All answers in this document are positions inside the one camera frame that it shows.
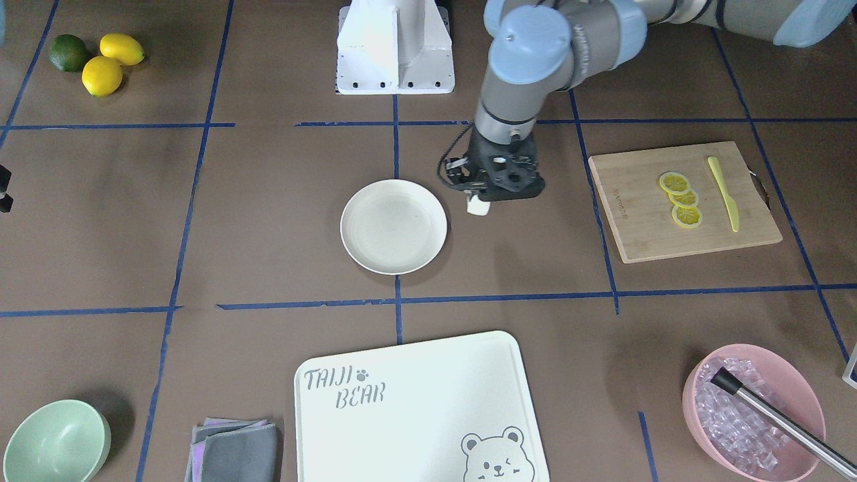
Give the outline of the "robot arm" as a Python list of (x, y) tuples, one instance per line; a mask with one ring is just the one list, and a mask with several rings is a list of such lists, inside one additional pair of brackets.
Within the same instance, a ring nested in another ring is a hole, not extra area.
[(653, 25), (707, 25), (776, 46), (829, 36), (854, 1), (489, 1), (493, 41), (466, 159), (508, 158), (532, 140), (549, 92), (570, 90), (639, 55)]

